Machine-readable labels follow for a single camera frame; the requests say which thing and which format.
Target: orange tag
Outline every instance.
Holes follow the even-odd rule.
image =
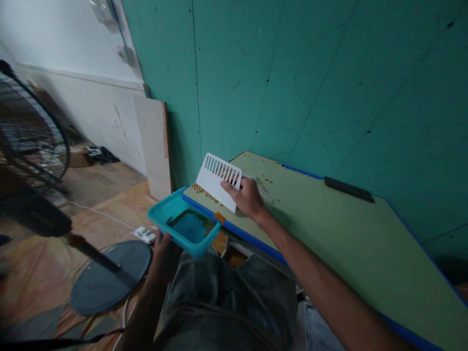
[[[214,214],[214,218],[218,221],[221,222],[222,225],[224,225],[224,222],[226,221],[226,218],[219,212],[216,212]]]

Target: teal plastic tray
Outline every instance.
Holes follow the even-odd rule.
[[[210,218],[216,225],[205,237],[206,229],[203,224],[208,218],[182,199],[184,190],[185,188],[177,190],[150,208],[148,218],[159,226],[163,234],[169,233],[174,243],[192,257],[199,258],[213,244],[221,223]]]

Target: cardboard box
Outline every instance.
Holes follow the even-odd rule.
[[[93,159],[87,150],[70,150],[70,164],[68,167],[89,167],[93,165]]]

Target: white comb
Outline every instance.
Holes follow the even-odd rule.
[[[215,155],[206,153],[200,172],[198,172],[196,183],[229,210],[235,212],[235,202],[221,187],[221,181],[225,180],[237,190],[240,190],[241,179],[242,170],[240,168]]]

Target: table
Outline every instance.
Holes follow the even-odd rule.
[[[468,308],[391,205],[327,188],[320,177],[242,152],[230,161],[258,177],[270,211],[346,280],[403,338],[424,350],[468,345]],[[272,241],[239,210],[230,212],[192,188],[184,199],[224,227],[284,262]]]

